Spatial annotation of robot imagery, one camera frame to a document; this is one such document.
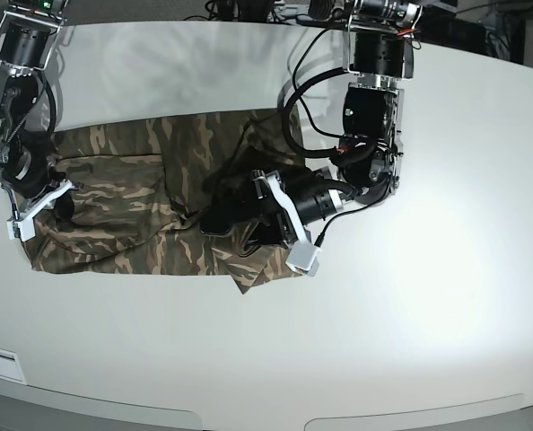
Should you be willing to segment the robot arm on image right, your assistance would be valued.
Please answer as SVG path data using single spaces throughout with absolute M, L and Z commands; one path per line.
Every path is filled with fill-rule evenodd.
M 327 16 L 324 30 L 344 33 L 344 64 L 296 84 L 280 119 L 290 149 L 305 159 L 329 160 L 337 168 L 338 179 L 320 172 L 276 171 L 274 185 L 262 186 L 263 178 L 256 174 L 255 192 L 242 186 L 213 204 L 200 222 L 203 234 L 223 237 L 237 223 L 258 220 L 253 244 L 293 245 L 308 238 L 306 225 L 318 220 L 332 224 L 343 216 L 334 198 L 340 204 L 356 202 L 366 210 L 396 192 L 402 155 L 398 82 L 414 73 L 413 39 L 423 12 L 421 5 L 411 1 L 347 1 Z M 357 80 L 345 95 L 344 132 L 337 138 L 338 145 L 323 150 L 301 147 L 291 132 L 294 105 L 311 87 L 346 74 L 356 75 Z

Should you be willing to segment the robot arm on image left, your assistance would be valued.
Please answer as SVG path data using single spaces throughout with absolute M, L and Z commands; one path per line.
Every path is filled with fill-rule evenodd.
M 45 69 L 66 23 L 66 1 L 10 1 L 0 21 L 0 185 L 42 203 L 67 184 L 54 167 L 57 101 Z

